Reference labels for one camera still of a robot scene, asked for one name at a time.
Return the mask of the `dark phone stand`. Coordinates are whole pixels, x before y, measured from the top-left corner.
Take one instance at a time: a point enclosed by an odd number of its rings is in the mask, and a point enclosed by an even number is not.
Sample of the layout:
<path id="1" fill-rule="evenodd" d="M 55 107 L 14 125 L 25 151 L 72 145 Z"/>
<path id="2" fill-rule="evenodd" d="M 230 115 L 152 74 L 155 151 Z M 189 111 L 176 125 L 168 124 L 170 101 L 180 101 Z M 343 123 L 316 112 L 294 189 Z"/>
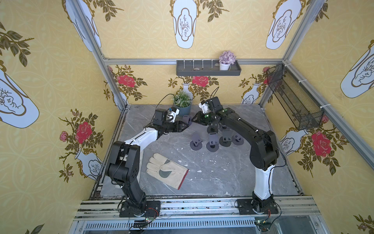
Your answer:
<path id="1" fill-rule="evenodd" d="M 231 130 L 229 129 L 223 130 L 222 136 L 219 139 L 219 144 L 224 147 L 229 147 L 232 142 L 231 137 L 232 137 Z"/>
<path id="2" fill-rule="evenodd" d="M 207 132 L 209 133 L 209 134 L 212 134 L 212 133 L 218 133 L 219 132 L 219 127 L 217 126 L 217 125 L 210 125 L 210 126 L 208 126 L 208 128 L 207 128 Z"/>

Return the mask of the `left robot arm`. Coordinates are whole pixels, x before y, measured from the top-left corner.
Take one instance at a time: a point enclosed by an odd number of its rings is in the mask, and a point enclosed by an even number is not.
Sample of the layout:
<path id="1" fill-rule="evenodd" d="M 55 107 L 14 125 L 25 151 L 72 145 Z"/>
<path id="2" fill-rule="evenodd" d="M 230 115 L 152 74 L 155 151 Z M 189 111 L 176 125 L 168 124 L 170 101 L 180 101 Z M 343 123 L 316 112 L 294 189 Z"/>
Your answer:
<path id="1" fill-rule="evenodd" d="M 139 186 L 137 175 L 140 171 L 140 153 L 162 135 L 171 132 L 183 132 L 191 125 L 190 116 L 177 119 L 179 110 L 171 107 L 168 110 L 156 109 L 152 121 L 141 133 L 122 142 L 116 141 L 110 151 L 105 167 L 105 175 L 112 183 L 119 185 L 126 200 L 122 207 L 134 215 L 146 211 L 146 194 Z"/>

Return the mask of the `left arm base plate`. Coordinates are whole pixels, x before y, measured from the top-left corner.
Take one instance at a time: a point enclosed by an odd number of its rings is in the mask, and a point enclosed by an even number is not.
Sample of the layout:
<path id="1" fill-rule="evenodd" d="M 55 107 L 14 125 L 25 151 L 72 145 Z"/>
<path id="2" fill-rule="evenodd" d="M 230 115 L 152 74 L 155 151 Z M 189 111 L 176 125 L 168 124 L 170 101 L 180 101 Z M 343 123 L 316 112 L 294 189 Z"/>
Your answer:
<path id="1" fill-rule="evenodd" d="M 159 200 L 146 200 L 140 205 L 131 204 L 130 201 L 122 202 L 119 217 L 158 217 L 161 202 Z"/>

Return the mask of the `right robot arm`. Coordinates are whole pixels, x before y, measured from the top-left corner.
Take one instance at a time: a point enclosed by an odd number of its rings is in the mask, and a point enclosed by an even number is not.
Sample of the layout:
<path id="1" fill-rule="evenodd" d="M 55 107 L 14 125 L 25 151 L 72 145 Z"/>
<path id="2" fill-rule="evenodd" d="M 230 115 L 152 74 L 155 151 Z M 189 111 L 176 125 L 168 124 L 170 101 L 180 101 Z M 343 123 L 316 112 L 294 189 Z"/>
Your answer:
<path id="1" fill-rule="evenodd" d="M 259 209 L 273 206 L 272 171 L 279 157 L 275 134 L 248 123 L 231 108 L 207 114 L 199 111 L 192 121 L 201 125 L 212 125 L 218 122 L 238 133 L 250 144 L 249 157 L 256 168 L 253 205 L 258 206 Z"/>

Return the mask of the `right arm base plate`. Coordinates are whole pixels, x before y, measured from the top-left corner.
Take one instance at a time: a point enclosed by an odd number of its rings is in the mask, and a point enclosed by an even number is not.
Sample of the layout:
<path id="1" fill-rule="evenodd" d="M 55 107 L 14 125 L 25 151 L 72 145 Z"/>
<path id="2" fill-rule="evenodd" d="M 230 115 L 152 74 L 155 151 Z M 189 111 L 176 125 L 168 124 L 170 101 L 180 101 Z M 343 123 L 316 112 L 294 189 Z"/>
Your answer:
<path id="1" fill-rule="evenodd" d="M 273 197 L 265 200 L 257 197 L 254 199 L 238 199 L 235 203 L 240 215 L 276 215 L 279 213 Z"/>

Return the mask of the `grey phone stand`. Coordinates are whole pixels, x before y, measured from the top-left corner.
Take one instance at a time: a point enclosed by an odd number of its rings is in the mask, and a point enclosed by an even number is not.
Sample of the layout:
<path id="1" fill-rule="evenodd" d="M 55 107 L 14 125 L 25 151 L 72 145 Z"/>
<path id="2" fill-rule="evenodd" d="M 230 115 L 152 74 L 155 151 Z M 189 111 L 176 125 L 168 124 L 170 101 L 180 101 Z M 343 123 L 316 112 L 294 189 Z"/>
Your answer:
<path id="1" fill-rule="evenodd" d="M 217 152 L 219 149 L 219 137 L 217 133 L 209 133 L 209 141 L 206 144 L 206 148 L 210 152 Z"/>
<path id="2" fill-rule="evenodd" d="M 182 122 L 188 126 L 191 126 L 192 125 L 192 119 L 189 115 L 185 115 L 183 116 L 182 118 Z"/>
<path id="3" fill-rule="evenodd" d="M 200 149 L 202 149 L 203 145 L 202 145 L 202 139 L 200 137 L 200 135 L 197 133 L 197 132 L 194 132 L 191 136 L 191 139 L 192 141 L 190 142 L 190 147 L 192 150 L 194 151 L 198 151 Z"/>
<path id="4" fill-rule="evenodd" d="M 237 146 L 243 145 L 244 144 L 244 138 L 239 134 L 235 134 L 232 137 L 232 143 L 237 145 Z"/>

